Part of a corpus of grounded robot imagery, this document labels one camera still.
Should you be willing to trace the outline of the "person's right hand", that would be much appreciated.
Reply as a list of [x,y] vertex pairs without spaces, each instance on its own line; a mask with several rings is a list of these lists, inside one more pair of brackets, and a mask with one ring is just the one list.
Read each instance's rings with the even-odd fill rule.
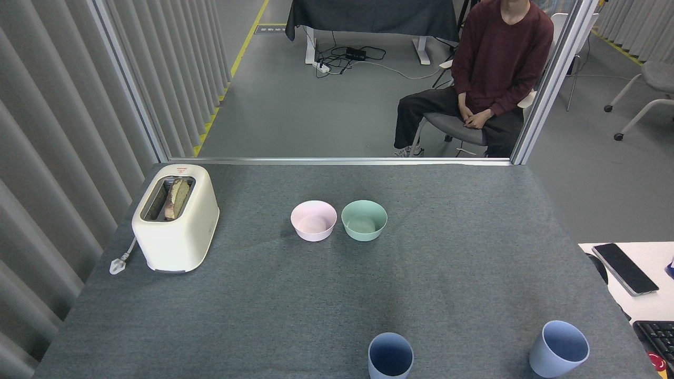
[[467,108],[465,102],[459,101],[458,107],[461,117],[463,119],[463,126],[466,128],[475,129],[477,127],[476,118],[471,110]]

